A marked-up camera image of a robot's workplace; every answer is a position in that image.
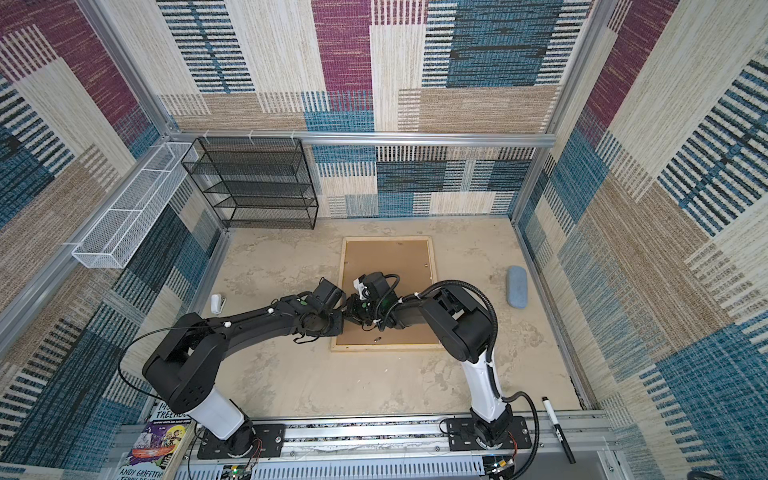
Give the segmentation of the brown frame backing board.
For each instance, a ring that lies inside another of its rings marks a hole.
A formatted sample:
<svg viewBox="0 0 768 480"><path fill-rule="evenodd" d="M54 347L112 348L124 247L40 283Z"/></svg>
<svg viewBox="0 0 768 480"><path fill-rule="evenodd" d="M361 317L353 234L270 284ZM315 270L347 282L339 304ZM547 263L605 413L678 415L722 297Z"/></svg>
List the brown frame backing board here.
<svg viewBox="0 0 768 480"><path fill-rule="evenodd" d="M343 239L338 280L348 294L353 280L363 274L380 271L397 274L399 295L421 291L437 281L432 240L428 236L346 237ZM343 333L332 340L333 352L378 352L439 350L441 345L425 324L383 332L364 331L347 322Z"/></svg>

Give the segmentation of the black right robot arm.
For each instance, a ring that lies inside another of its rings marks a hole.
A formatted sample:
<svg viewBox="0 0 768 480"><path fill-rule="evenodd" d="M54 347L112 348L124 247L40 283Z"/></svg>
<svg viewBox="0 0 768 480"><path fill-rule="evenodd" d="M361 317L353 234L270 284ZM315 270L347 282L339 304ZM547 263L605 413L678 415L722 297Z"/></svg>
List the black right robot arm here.
<svg viewBox="0 0 768 480"><path fill-rule="evenodd" d="M447 353L461 363L471 395L470 414L478 445L501 447L510 438L511 403L502 395L494 349L499 322L489 298L461 280L443 280L421 292L399 296L399 276L374 272L354 280L346 318L380 331L425 324Z"/></svg>

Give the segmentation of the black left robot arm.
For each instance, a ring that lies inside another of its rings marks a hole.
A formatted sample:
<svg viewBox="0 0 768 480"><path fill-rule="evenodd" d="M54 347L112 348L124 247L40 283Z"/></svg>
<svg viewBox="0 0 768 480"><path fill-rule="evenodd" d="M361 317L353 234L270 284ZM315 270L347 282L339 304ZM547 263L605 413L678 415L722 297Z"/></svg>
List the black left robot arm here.
<svg viewBox="0 0 768 480"><path fill-rule="evenodd" d="M222 454L246 457L255 451L252 420L216 387L222 362L230 355L277 337L296 335L310 343L343 331L345 293L323 278L312 291L281 297L241 314L203 318L192 312L162 333L146 359L142 377L154 396L176 414L187 415L222 443Z"/></svg>

